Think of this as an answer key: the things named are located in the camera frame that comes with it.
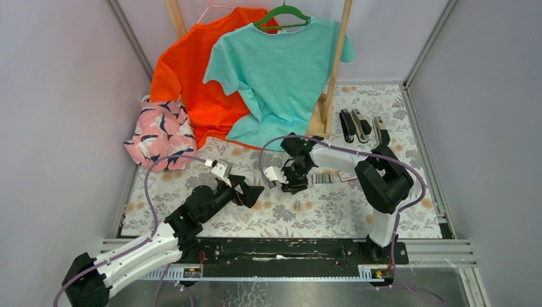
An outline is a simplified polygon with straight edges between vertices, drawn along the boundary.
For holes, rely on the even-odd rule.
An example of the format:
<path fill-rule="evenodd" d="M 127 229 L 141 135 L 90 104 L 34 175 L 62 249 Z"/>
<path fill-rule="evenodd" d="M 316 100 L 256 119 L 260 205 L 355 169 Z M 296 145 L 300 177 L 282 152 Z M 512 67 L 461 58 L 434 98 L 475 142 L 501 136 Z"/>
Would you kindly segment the red staple box sleeve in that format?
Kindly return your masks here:
<path fill-rule="evenodd" d="M 351 173 L 345 171 L 340 171 L 338 174 L 341 182 L 349 182 L 357 179 L 356 175 L 352 175 Z"/>

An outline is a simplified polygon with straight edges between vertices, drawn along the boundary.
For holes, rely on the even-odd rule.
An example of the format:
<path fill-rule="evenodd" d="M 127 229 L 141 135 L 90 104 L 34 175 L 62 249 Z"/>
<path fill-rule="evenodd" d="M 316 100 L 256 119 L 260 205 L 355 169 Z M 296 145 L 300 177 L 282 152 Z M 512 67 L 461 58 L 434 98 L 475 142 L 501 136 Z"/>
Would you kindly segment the beige and black stapler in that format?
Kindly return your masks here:
<path fill-rule="evenodd" d="M 355 124 L 357 139 L 360 143 L 367 143 L 372 131 L 368 120 L 358 109 L 352 109 L 350 115 Z"/>

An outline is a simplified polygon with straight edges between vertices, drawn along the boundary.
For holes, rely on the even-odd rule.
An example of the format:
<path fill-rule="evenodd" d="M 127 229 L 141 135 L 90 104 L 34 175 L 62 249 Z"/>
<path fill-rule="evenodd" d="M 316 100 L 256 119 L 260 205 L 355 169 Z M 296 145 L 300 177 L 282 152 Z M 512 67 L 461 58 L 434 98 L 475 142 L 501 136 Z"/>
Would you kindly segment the red staple box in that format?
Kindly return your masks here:
<path fill-rule="evenodd" d="M 332 184 L 333 178 L 330 173 L 313 174 L 313 184 Z"/>

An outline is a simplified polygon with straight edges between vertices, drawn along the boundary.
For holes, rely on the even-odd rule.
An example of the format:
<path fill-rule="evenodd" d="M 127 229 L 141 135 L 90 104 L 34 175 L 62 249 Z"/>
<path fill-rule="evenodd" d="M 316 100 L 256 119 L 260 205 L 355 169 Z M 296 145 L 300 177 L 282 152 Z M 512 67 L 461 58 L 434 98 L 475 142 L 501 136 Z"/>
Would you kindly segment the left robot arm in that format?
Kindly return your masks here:
<path fill-rule="evenodd" d="M 218 180 L 215 188 L 195 187 L 183 204 L 151 232 L 98 256 L 79 255 L 72 262 L 53 305 L 58 304 L 61 295 L 66 295 L 72 306 L 107 306 L 112 297 L 149 272 L 179 260 L 184 263 L 195 260 L 197 235 L 203 224 L 228 203 L 253 207 L 264 191 L 262 186 L 248 185 L 244 176 L 228 178 L 229 183 Z"/>

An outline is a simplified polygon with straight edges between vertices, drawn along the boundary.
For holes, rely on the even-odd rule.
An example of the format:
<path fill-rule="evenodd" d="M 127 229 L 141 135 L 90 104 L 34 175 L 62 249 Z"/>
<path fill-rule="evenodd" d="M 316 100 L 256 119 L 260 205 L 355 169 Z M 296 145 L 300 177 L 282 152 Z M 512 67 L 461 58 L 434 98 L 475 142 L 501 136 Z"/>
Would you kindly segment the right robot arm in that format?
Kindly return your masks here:
<path fill-rule="evenodd" d="M 319 139 L 303 139 L 295 134 L 284 138 L 281 148 L 290 156 L 290 164 L 281 169 L 281 189 L 296 194 L 308 188 L 308 174 L 313 168 L 332 168 L 354 176 L 373 208 L 373 225 L 366 247 L 368 258 L 377 264 L 392 255 L 394 225 L 399 205 L 408 198 L 414 180 L 407 165 L 398 161 L 383 144 L 364 155 L 347 148 L 339 149 Z"/>

